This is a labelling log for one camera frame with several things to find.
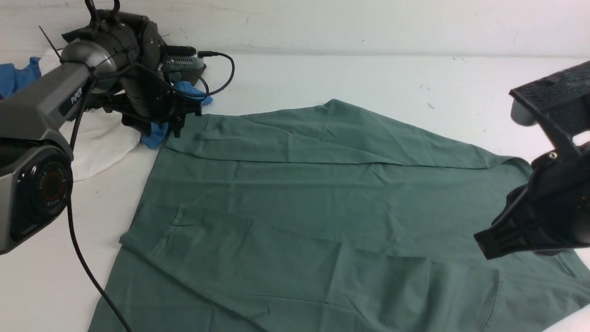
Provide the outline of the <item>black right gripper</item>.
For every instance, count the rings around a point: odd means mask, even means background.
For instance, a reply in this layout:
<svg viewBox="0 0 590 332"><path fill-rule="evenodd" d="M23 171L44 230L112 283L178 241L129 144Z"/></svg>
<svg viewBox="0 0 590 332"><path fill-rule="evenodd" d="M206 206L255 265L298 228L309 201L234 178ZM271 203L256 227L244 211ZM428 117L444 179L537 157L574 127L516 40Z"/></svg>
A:
<svg viewBox="0 0 590 332"><path fill-rule="evenodd" d="M506 197L491 227L474 235L486 259L517 252L556 255L590 244L589 145L575 157L554 151L532 163L528 183Z"/></svg>

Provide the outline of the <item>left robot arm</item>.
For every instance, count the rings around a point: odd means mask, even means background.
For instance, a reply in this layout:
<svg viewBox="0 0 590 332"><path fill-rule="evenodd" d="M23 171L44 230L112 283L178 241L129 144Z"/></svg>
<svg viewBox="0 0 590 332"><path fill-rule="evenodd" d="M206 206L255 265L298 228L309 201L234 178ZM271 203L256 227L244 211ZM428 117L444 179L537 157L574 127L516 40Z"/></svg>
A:
<svg viewBox="0 0 590 332"><path fill-rule="evenodd" d="M1 103L1 244L7 254L52 223L71 200L75 139L93 95L122 124L150 134L168 124L179 137L186 115L200 116L202 97L179 92L166 69L192 69L207 56L194 47L165 44L148 17L97 9L86 1L87 26L67 32L56 69Z"/></svg>

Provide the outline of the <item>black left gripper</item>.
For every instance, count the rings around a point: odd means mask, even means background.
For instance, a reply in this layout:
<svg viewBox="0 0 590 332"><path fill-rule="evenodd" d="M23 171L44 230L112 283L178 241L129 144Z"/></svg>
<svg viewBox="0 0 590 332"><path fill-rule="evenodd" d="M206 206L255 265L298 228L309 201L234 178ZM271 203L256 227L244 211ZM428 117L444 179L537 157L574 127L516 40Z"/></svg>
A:
<svg viewBox="0 0 590 332"><path fill-rule="evenodd" d="M180 92L155 70L134 63L117 83L123 89L118 95L103 95L100 105L105 112L122 114L122 124L141 134L150 134L150 124L167 123L175 138L181 136L187 115L202 115L198 97Z"/></svg>

